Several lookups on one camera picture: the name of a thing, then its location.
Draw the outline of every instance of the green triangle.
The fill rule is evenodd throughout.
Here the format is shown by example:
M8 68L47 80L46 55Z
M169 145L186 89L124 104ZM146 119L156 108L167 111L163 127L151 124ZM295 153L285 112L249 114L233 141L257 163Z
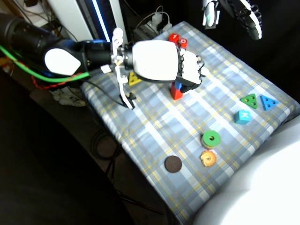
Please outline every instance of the green triangle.
M251 95L248 95L246 97L242 97L240 99L240 101L245 103L246 105L254 108L254 109L257 109L257 101L256 101L255 94L251 94Z

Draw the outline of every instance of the blue triangle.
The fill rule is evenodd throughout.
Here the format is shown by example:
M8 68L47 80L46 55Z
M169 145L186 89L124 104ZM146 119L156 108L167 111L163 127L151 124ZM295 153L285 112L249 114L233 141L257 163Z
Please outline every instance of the blue triangle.
M263 108L265 109L265 111L273 108L274 106L276 106L278 104L278 101L269 98L269 97L265 97L264 95L261 95L261 100L262 100L262 105Z

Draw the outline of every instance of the blue plaid fabric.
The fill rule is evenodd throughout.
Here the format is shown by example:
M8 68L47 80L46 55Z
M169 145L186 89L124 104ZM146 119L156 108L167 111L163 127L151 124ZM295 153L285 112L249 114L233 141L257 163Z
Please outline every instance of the blue plaid fabric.
M156 39L167 39L178 33L188 40L188 50L200 55L211 74L199 88L174 101L170 84L141 82L125 87L137 96L136 108L126 109L111 101L100 90L85 83L82 90L178 220L191 222L197 210L234 174L266 141L280 124L300 111L300 105L273 83L258 74L200 31L181 22ZM119 98L117 79L113 74L91 78L109 94ZM258 108L240 99L256 94ZM279 103L265 111L259 96ZM239 110L250 111L246 125L234 122ZM217 131L222 142L214 150L217 162L204 167L200 155L204 148L200 136L207 130ZM178 156L182 169L169 173L164 166L168 156Z

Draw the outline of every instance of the blue block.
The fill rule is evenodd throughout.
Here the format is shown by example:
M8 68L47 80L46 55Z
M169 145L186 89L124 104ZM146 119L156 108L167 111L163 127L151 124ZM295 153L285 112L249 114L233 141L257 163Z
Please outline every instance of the blue block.
M182 83L180 83L180 82L178 82L178 81L175 81L174 87L175 87L177 90L180 90L180 89L182 88Z
M234 121L237 124L245 125L251 121L251 115L249 111L239 110L234 117Z
M273 108L274 106L276 106L278 104L278 101L269 98L269 97L265 97L264 95L261 95L261 100L262 100L262 105L263 108L265 109L265 111Z

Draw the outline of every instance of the green cable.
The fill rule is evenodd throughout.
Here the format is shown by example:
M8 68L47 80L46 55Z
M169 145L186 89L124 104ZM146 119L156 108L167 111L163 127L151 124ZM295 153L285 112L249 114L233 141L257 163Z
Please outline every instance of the green cable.
M30 75L33 75L34 77L46 81L46 82L51 82L51 83L61 83L61 82L69 82L69 81L77 81L80 79L83 79L85 77L90 76L90 74L88 72L82 73L80 75L74 76L72 78L67 77L67 78L49 78L49 77L45 77L43 75L40 75L34 71L32 71L31 69L27 68L25 65L23 65L22 63L18 62L17 59L9 53L8 50L6 50L3 46L0 45L0 50L7 56L9 57L12 61L14 61L14 63L21 68L22 70L24 70L25 72L29 73Z

